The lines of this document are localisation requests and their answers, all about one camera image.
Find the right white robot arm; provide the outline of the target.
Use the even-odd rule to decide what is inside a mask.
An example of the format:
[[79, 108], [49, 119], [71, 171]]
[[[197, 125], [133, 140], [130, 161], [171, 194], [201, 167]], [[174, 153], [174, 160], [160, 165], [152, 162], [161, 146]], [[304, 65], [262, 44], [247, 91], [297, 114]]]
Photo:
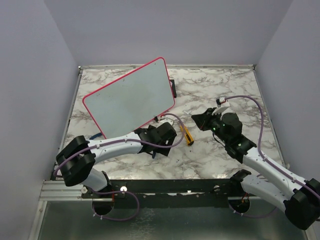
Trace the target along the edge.
[[229, 189], [240, 196], [244, 192], [255, 195], [284, 212], [297, 228], [307, 230], [320, 217], [320, 182], [306, 180], [260, 152], [258, 146], [242, 133], [243, 125], [235, 113], [223, 113], [208, 108], [191, 116], [201, 131], [212, 131], [224, 143], [227, 154], [257, 171], [265, 179], [239, 171]]

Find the pink framed whiteboard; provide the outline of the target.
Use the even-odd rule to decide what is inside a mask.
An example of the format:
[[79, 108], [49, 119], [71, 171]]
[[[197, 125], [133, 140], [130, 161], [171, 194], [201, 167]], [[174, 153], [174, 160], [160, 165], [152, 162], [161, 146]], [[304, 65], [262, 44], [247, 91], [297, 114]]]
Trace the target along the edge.
[[158, 57], [96, 89], [82, 103], [106, 139], [142, 127], [175, 105], [165, 59]]

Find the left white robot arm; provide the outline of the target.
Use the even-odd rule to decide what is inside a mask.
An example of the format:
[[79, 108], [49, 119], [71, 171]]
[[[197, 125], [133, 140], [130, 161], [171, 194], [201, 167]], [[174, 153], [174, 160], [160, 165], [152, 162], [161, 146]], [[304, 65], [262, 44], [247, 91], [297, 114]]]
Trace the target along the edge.
[[94, 169], [94, 165], [123, 155], [159, 153], [168, 156], [176, 136], [169, 122], [104, 140], [87, 140], [80, 135], [56, 156], [57, 170], [67, 187], [83, 185], [103, 198], [113, 190], [112, 183], [108, 175]]

